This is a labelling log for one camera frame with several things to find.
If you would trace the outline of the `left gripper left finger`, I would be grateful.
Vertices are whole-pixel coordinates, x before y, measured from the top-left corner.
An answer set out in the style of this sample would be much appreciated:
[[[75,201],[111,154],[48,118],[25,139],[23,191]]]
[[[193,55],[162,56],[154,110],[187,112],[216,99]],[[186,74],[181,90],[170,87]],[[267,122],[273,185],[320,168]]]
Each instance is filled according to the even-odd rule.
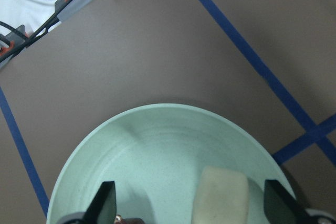
[[[61,217],[57,223],[114,223],[117,215],[115,182],[103,182],[85,212]]]

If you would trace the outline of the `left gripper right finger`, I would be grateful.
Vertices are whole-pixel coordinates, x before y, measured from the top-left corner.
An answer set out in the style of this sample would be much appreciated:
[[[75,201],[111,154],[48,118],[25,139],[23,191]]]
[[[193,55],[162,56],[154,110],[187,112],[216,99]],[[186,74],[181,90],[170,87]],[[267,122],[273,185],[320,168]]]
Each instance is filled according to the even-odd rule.
[[[269,223],[335,223],[335,217],[327,212],[308,209],[275,179],[264,184],[264,213]]]

